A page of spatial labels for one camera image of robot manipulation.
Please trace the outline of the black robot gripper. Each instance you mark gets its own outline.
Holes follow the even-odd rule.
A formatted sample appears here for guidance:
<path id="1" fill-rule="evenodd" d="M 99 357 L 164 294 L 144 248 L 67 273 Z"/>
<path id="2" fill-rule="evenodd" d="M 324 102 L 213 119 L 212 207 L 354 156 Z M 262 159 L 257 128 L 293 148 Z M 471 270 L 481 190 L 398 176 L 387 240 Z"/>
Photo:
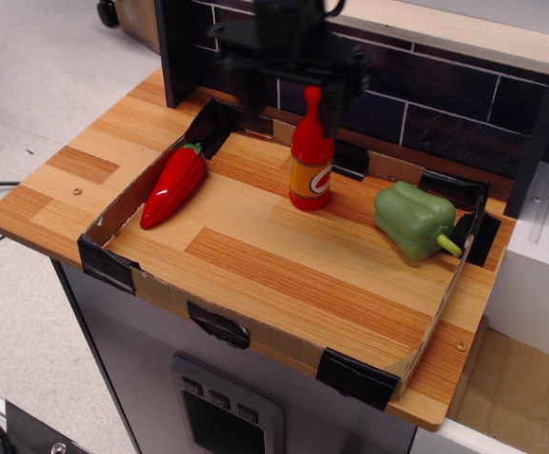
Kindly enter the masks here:
<path id="1" fill-rule="evenodd" d="M 255 1 L 248 19 L 218 22 L 208 29 L 221 47 L 223 68 L 239 105 L 251 117 L 266 107 L 266 78 L 322 88 L 324 136 L 333 138 L 352 99 L 368 86 L 365 52 L 336 35 L 328 20 L 344 1 Z"/>

